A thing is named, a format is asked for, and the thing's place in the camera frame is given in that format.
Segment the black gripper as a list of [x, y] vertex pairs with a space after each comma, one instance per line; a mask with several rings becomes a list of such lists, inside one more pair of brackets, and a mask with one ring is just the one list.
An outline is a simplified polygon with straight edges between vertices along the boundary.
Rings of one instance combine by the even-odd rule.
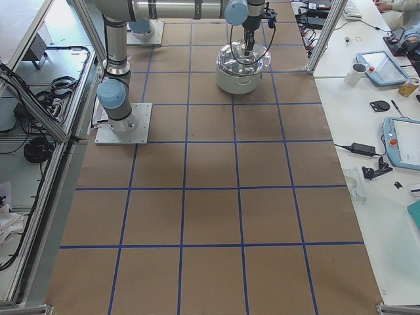
[[253, 52], [255, 44], [254, 34], [261, 24], [263, 16], [262, 6], [248, 6], [248, 16], [243, 23], [244, 29], [244, 55], [249, 55]]

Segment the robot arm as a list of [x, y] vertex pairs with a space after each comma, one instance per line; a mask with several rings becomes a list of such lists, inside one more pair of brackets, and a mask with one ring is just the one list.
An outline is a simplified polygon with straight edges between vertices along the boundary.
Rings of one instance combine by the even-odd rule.
[[[264, 73], [270, 53], [255, 41], [267, 17], [264, 1], [73, 1], [85, 30], [100, 51], [104, 82], [96, 91], [105, 118], [99, 122], [101, 143], [134, 142], [148, 133], [151, 142], [188, 138], [188, 107], [229, 102], [248, 106], [265, 101]], [[173, 32], [182, 40], [202, 20], [240, 27], [216, 53], [205, 56], [217, 27], [199, 35], [192, 49], [199, 74], [186, 67], [186, 43], [175, 45], [164, 33], [167, 20], [182, 20]]]

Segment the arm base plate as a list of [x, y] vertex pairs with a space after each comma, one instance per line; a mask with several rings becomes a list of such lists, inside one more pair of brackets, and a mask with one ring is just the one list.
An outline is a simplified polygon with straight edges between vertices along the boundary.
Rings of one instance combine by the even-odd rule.
[[131, 103], [131, 115], [121, 121], [108, 118], [105, 109], [101, 109], [100, 119], [94, 143], [97, 145], [147, 144], [152, 114], [151, 103]]
[[161, 46], [165, 22], [142, 19], [127, 23], [127, 44], [137, 46]]

